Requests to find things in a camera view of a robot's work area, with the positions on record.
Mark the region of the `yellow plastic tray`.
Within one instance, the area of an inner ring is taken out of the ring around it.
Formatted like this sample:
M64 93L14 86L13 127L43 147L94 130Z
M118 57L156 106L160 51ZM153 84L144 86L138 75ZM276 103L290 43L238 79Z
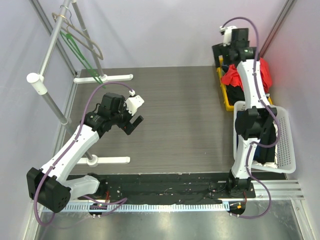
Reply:
M232 85L234 87L240 86L243 90L243 85L241 82L240 75L234 65L224 65L222 56L219 57L221 67L217 67L216 71L220 81L220 87L223 95L223 102L227 111L232 112L234 110L234 106L229 104L226 86ZM263 58L260 58L260 74L262 78L263 88L266 94L268 101L272 104L272 100L270 97L269 89L273 84L272 77L270 74L269 64Z

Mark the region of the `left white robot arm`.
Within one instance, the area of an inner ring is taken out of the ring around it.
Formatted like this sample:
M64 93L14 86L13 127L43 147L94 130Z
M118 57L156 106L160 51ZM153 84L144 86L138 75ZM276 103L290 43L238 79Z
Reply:
M131 119L144 104L140 95L125 98L116 93L106 93L95 109L85 114L84 121L60 151L41 168L32 167L26 174L30 198L54 213L59 213L68 202L86 195L100 200L107 192L106 180L95 173L68 179L71 170L85 152L93 146L112 126L118 126L127 135L143 121L138 116Z

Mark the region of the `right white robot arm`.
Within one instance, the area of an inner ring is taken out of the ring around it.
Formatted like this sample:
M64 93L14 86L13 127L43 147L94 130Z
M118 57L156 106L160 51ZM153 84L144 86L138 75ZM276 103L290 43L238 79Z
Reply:
M278 112L270 106L266 97L260 73L259 51L250 46L248 28L222 26L220 33L223 42L215 45L214 57L222 57L226 64L236 67L244 93L244 111L233 114L238 143L235 162L225 186L226 193L236 198L250 190L255 150L261 144L261 138L278 123Z

